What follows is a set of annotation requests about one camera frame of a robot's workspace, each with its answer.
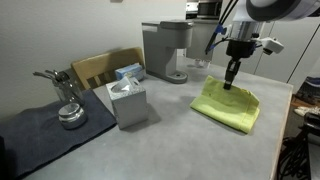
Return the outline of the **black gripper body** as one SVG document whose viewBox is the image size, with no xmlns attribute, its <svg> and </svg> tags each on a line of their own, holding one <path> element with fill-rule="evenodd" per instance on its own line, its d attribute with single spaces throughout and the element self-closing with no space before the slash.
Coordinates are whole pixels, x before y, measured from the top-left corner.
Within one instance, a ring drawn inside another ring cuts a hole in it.
<svg viewBox="0 0 320 180">
<path fill-rule="evenodd" d="M 241 59 L 249 58 L 255 50 L 255 42 L 230 40 L 226 54 L 231 57 L 227 70 L 237 72 L 241 65 Z"/>
</svg>

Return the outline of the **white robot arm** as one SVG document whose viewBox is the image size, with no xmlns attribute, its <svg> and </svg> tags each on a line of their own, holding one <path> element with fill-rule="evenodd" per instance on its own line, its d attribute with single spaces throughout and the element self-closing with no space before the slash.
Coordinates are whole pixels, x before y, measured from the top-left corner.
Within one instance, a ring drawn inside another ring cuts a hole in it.
<svg viewBox="0 0 320 180">
<path fill-rule="evenodd" d="M 260 45 L 265 54 L 279 54 L 284 46 L 275 38 L 261 38 L 266 22 L 294 21 L 311 17 L 320 8 L 319 0 L 239 0 L 227 40 L 228 62 L 223 88 L 230 90 L 241 58 L 249 58 Z"/>
</svg>

